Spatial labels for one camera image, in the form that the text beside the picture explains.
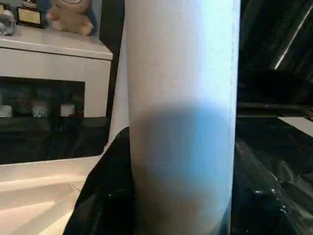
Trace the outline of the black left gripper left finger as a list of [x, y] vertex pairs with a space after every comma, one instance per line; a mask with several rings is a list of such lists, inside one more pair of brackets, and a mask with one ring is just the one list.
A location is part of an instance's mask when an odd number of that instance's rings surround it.
[[135, 197], [130, 133], [120, 131], [89, 173], [64, 234], [134, 234]]

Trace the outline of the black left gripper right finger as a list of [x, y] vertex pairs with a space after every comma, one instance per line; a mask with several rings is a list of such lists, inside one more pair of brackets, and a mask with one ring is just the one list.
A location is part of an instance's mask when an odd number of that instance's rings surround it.
[[235, 144], [232, 235], [311, 235], [313, 204], [288, 191], [244, 143]]

